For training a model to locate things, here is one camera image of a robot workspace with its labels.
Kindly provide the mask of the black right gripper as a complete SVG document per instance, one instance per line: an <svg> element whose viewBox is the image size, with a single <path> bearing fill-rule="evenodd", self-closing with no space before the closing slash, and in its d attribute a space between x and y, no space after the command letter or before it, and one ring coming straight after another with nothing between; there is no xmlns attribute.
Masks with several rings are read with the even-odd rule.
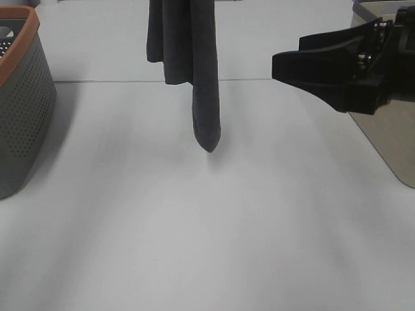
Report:
<svg viewBox="0 0 415 311"><path fill-rule="evenodd" d="M361 39L358 50L334 47L355 39ZM301 37L298 51L273 55L272 78L341 113L373 115L392 100L414 101L414 7Z"/></svg>

